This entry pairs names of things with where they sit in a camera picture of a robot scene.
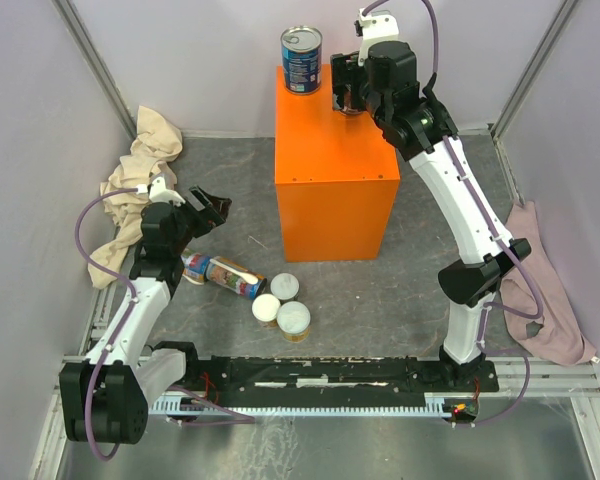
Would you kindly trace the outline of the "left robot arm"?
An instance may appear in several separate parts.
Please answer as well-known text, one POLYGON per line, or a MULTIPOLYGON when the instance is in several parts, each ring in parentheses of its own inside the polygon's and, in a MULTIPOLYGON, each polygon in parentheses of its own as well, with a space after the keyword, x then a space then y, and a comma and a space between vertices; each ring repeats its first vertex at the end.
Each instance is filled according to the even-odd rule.
POLYGON ((232 204, 198 186, 190 189, 196 209, 161 178, 131 188, 148 199, 141 212, 141 239, 125 283, 125 297, 97 344, 59 374, 66 435, 86 442, 94 455, 109 443, 136 444, 144 434, 149 408, 173 384, 195 387, 201 366, 191 342, 168 342, 146 362, 140 360, 154 324, 172 300, 184 272, 182 253, 194 238, 227 220, 232 204))

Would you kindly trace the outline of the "colourful can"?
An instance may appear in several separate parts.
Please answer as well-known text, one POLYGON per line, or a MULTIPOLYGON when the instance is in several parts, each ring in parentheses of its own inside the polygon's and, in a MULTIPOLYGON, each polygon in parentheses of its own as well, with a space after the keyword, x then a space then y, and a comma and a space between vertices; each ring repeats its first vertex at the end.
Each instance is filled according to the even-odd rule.
POLYGON ((250 300, 262 294, 268 283, 265 276, 251 272, 224 257, 212 257, 205 276, 207 280, 250 300))

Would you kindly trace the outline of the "blue tall tin can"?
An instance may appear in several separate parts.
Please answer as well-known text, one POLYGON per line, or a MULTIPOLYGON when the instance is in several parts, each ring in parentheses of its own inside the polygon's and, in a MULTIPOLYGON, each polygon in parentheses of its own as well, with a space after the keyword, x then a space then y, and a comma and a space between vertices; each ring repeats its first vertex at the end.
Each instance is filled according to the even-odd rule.
POLYGON ((321 86, 322 34, 310 26, 290 27, 280 37, 285 87, 308 95, 321 86))

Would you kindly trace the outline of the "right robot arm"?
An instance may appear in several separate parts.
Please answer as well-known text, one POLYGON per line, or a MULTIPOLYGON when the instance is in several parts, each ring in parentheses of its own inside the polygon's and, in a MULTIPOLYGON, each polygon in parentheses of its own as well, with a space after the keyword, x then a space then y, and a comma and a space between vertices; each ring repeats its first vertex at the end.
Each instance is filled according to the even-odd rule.
POLYGON ((448 332, 439 352, 439 379, 461 391, 484 361, 482 315, 504 277, 531 252, 529 242, 503 227, 475 181, 457 128, 437 99, 436 80, 421 85, 417 59, 402 41, 371 46, 330 59, 334 107, 368 113, 383 139, 419 175, 456 241, 459 258, 438 274, 450 301, 448 332))

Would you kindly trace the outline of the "yellow labelled can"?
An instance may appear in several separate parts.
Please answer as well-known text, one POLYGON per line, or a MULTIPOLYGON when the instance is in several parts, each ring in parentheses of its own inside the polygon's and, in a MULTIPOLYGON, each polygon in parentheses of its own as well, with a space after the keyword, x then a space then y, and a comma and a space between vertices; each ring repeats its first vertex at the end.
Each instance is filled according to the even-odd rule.
POLYGON ((185 249, 181 254, 184 264, 183 278, 194 285, 204 285, 207 282, 206 270, 211 257, 202 253, 185 249))

